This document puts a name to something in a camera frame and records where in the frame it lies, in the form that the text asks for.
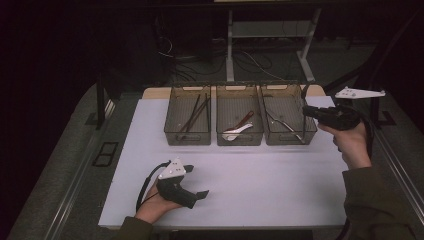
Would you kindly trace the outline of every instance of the floor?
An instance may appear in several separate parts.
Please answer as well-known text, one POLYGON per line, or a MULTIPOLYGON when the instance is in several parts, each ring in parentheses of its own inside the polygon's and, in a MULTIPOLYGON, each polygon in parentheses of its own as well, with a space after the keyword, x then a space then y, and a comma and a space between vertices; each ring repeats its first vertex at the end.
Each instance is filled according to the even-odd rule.
MULTIPOLYGON (((191 61, 193 59, 190 60, 190 56, 182 58, 166 85, 173 81, 224 81, 225 45, 219 41, 217 40, 215 57, 211 61, 191 61)), ((304 82, 295 55, 295 51, 301 47, 302 42, 284 39, 258 42, 254 47, 236 43, 236 81, 282 78, 304 82)), ((325 86, 352 71, 370 56, 373 49, 374 46, 368 45, 354 46, 348 50, 347 41, 344 39, 313 42, 308 62, 316 83, 325 86)), ((344 85, 339 86, 327 92, 327 95, 333 95, 343 87, 344 85)), ((109 105, 107 120, 103 127, 97 130, 93 119, 93 114, 96 113, 96 89, 93 86, 87 90, 76 106, 67 128, 12 229, 10 239, 110 239, 115 235, 115 231, 101 228, 97 223, 118 164, 132 113, 140 96, 141 92, 123 93, 119 101, 109 105), (118 143, 112 163, 109 167, 92 166, 91 163, 104 142, 118 143)), ((369 109, 368 100, 355 104, 365 112, 369 109)), ((414 199, 405 194, 408 189, 398 183, 399 179, 393 174, 390 164, 391 160, 398 160, 413 182, 413 186, 407 186, 423 193, 424 177, 420 173, 424 162, 420 156, 424 155, 424 136, 399 108, 390 93, 381 99, 381 111, 387 111, 396 125, 383 126, 379 130, 381 136, 374 141, 373 163, 380 170, 387 185, 407 203, 407 211, 417 239, 424 239, 423 221, 417 216, 414 205, 409 204, 414 199)), ((312 232, 299 233, 298 237, 314 240, 335 239, 339 232, 339 228, 313 229, 312 232)), ((284 235, 287 233, 274 234, 269 238, 292 239, 284 235)))

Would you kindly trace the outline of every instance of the dark background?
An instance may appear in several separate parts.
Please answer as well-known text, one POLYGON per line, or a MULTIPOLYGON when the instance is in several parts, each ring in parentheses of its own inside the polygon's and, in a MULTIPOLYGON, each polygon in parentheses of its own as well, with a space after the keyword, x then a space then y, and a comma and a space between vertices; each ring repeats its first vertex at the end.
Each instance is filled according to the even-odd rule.
MULTIPOLYGON (((347 37, 352 43, 390 39, 399 22, 416 9, 405 5, 402 1, 324 7, 316 39, 347 37)), ((168 12, 158 28, 153 24, 157 12, 87 11, 75 1, 9 0, 1 1, 0 9, 3 239, 88 88, 102 79, 110 97, 119 99, 123 91, 161 86, 169 74, 167 66, 172 63, 156 54, 160 36, 208 58, 210 39, 226 36, 226 13, 168 12)), ((235 16, 274 16, 269 11, 253 12, 244 10, 235 16)), ((310 8, 288 12, 291 14, 286 16, 295 18, 309 13, 310 8)), ((281 16, 281 12, 275 12, 277 15, 281 16)), ((383 61, 376 78, 424 132, 424 115, 420 114, 424 81, 418 72, 424 63, 424 13, 417 16, 383 61)))

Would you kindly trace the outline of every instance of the white bracket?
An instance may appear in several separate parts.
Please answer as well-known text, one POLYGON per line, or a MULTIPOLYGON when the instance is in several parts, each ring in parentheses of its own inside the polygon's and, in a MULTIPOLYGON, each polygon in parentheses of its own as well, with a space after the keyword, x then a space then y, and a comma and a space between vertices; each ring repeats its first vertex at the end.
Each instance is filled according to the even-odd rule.
POLYGON ((177 157, 169 163, 165 170, 163 170, 163 172, 159 175, 159 179, 184 176, 186 173, 187 171, 185 170, 183 163, 180 158, 177 157))
POLYGON ((358 98, 370 98, 370 97, 383 97, 386 95, 386 92, 375 92, 367 91, 360 89, 353 89, 345 87, 342 91, 336 93, 336 98, 348 98, 348 99, 358 99, 358 98))

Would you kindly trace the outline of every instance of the person's right hand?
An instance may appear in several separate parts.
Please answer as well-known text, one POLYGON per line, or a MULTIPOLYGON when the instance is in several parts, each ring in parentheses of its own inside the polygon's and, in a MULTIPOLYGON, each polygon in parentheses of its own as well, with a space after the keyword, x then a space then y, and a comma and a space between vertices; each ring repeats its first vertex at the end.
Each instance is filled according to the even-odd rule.
POLYGON ((323 124, 318 124, 318 127, 334 135, 334 143, 342 152, 342 158, 349 169, 371 167, 364 123, 361 122, 354 129, 345 131, 338 131, 323 124))

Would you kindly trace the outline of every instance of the black vr controller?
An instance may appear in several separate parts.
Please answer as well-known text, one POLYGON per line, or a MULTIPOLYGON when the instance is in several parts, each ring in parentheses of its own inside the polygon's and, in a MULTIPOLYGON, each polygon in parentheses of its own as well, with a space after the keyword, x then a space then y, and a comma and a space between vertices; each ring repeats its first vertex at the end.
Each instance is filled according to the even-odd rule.
POLYGON ((374 132, 368 118, 351 106, 337 105, 336 107, 318 108, 304 106, 303 115, 318 120, 319 123, 328 127, 345 131, 354 129, 362 121, 367 132, 367 152, 371 157, 374 132))

